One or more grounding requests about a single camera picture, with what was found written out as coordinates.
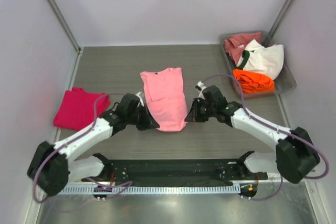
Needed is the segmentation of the light pink t shirt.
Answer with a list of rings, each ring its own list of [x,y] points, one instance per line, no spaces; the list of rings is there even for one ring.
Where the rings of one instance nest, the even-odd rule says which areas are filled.
[[[149,112],[163,132],[179,132],[186,126],[187,103],[182,68],[140,73]]]

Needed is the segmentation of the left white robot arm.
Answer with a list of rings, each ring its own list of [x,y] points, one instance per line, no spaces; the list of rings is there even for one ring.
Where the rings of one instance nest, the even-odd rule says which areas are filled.
[[[101,115],[94,110],[93,122],[64,140],[40,143],[27,171],[33,181],[33,192],[40,188],[52,197],[77,180],[107,181],[113,173],[112,160],[99,153],[85,159],[79,156],[127,125],[135,125],[140,131],[159,127],[146,106],[143,92],[125,94],[115,109]]]

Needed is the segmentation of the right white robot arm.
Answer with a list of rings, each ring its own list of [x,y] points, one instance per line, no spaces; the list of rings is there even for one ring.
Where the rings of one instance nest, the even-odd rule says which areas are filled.
[[[300,127],[292,130],[274,124],[238,102],[227,102],[217,86],[206,87],[199,82],[195,88],[198,97],[193,100],[186,122],[204,123],[215,118],[252,135],[275,151],[274,154],[249,154],[236,167],[241,179],[250,179],[257,172],[278,173],[285,180],[297,184],[320,163],[320,156],[306,130]]]

